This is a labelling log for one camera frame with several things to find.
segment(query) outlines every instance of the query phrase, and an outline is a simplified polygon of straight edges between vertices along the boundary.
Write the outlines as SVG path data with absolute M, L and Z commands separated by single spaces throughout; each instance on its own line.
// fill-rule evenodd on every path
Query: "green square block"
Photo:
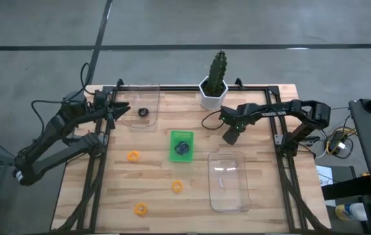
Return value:
M 176 152 L 175 147 L 179 142 L 184 141 L 189 146 L 189 151 L 180 155 Z M 170 141 L 170 161 L 191 162 L 193 161 L 194 152 L 194 133 L 192 131 L 171 131 Z

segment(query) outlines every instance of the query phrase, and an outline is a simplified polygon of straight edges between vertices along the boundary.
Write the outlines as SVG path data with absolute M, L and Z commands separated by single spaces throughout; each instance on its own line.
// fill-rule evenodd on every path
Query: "gray floor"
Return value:
M 105 0 L 0 1 L 0 46 L 94 45 Z M 117 1 L 103 44 L 330 44 L 371 43 L 369 0 Z M 196 84 L 216 51 L 101 52 L 93 84 Z M 226 81 L 296 84 L 301 99 L 332 107 L 371 97 L 371 49 L 226 50 Z M 59 100 L 79 89 L 79 72 L 92 52 L 0 52 L 0 143 L 16 153 L 40 132 L 34 99 Z M 57 106 L 40 104 L 48 119 Z M 332 113 L 330 127 L 347 110 Z M 346 160 L 324 156 L 319 165 L 366 166 L 356 139 Z M 62 148 L 56 144 L 50 151 Z M 318 155 L 323 146 L 315 146 Z M 49 229 L 63 167 L 31 187 L 7 175 L 0 192 L 0 234 Z

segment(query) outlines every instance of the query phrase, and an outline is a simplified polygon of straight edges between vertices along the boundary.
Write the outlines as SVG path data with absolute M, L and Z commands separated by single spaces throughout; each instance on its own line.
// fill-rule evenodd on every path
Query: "orange ring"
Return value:
M 135 206 L 135 214 L 137 215 L 145 215 L 146 212 L 148 212 L 148 207 L 145 205 L 145 203 L 138 203 Z
M 139 152 L 132 151 L 127 154 L 127 160 L 128 161 L 137 161 L 139 160 Z
M 180 180 L 174 181 L 172 183 L 171 187 L 172 187 L 172 190 L 174 191 L 174 193 L 179 193 L 179 192 L 183 191 L 183 184 L 181 183 Z

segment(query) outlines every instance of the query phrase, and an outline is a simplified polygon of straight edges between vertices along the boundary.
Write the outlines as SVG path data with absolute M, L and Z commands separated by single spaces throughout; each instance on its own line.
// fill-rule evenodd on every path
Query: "wooden table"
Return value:
M 298 98 L 295 85 L 279 87 L 283 102 Z M 89 86 L 88 90 L 101 88 Z M 228 126 L 216 131 L 201 127 L 201 120 L 211 111 L 200 106 L 199 92 L 161 91 L 160 97 L 156 132 L 131 132 L 120 121 L 111 132 L 96 232 L 288 232 L 269 120 L 264 118 L 255 126 L 249 125 L 238 142 L 230 146 L 222 139 Z M 265 94 L 230 91 L 223 105 L 236 108 L 245 102 L 264 104 Z M 206 125 L 215 127 L 219 124 L 217 118 L 213 115 Z M 290 131 L 300 123 L 294 117 L 286 117 L 286 122 Z M 94 123 L 87 123 L 80 126 L 77 134 L 94 128 Z M 192 163 L 169 161 L 170 132 L 173 130 L 194 132 Z M 252 201 L 249 211 L 218 213 L 210 207 L 208 154 L 224 150 L 241 151 L 246 156 Z M 130 151 L 140 152 L 138 163 L 127 161 Z M 318 219 L 330 227 L 314 159 L 308 153 L 299 152 L 295 164 L 304 201 Z M 62 225 L 79 203 L 87 165 L 86 155 L 66 166 L 52 228 Z M 174 180 L 184 185 L 179 194 L 171 190 Z M 141 202 L 148 205 L 145 217 L 133 211 Z

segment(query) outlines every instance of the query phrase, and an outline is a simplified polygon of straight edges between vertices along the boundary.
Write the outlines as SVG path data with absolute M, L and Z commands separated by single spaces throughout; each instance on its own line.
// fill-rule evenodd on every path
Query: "clear plastic container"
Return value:
M 210 205 L 215 212 L 246 212 L 251 209 L 243 153 L 210 153 L 208 173 Z
M 129 102 L 131 109 L 121 117 L 124 125 L 130 126 L 131 131 L 153 132 L 157 129 L 159 111 L 159 85 L 140 84 L 127 86 L 119 101 Z M 148 114 L 139 115 L 143 109 Z

